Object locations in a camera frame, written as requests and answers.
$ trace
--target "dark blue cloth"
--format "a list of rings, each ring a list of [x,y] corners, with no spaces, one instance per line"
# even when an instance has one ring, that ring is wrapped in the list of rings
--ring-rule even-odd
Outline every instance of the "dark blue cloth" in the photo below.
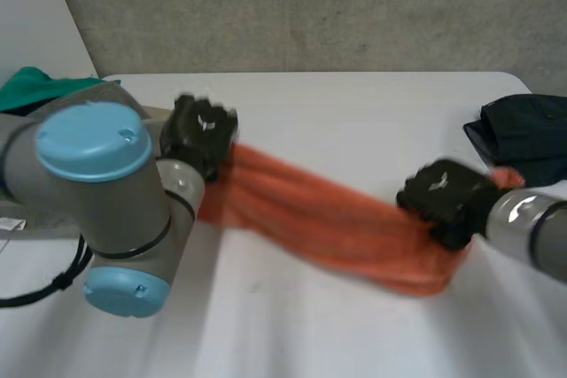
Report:
[[[463,129],[485,161],[514,167],[528,187],[567,179],[567,97],[505,96]]]

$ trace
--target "orange towel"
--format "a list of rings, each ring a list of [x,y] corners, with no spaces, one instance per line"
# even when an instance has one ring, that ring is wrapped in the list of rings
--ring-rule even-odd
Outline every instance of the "orange towel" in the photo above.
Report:
[[[511,169],[493,178],[502,187],[522,181]],[[448,251],[429,237],[427,223],[394,205],[244,145],[208,186],[198,217],[256,231],[318,265],[418,296],[443,290],[468,252]]]

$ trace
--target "table surface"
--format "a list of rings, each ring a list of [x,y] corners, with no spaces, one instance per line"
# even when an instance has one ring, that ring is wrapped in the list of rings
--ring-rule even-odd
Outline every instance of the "table surface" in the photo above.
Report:
[[[440,156],[484,168],[461,127],[480,105],[528,89],[505,73],[119,75],[141,104],[181,92],[236,107],[240,140],[393,201]],[[555,193],[567,196],[567,186]],[[0,293],[61,271],[69,241],[14,242]],[[164,310],[119,319],[78,282],[0,312],[0,376],[564,377],[567,288],[477,241],[450,287],[429,298],[334,274],[249,232],[197,224]]]

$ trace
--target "green cloth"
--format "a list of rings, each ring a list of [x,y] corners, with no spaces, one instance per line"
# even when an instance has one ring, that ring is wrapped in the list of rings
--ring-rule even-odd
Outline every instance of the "green cloth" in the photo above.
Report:
[[[71,95],[77,90],[102,82],[104,80],[90,77],[54,80],[33,66],[26,66],[0,88],[0,111],[11,110],[45,99]]]

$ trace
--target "concrete wall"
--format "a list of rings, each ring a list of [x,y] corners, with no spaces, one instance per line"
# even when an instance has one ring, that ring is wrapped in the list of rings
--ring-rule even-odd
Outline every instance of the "concrete wall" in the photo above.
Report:
[[[567,92],[567,0],[67,0],[110,73],[498,70]]]

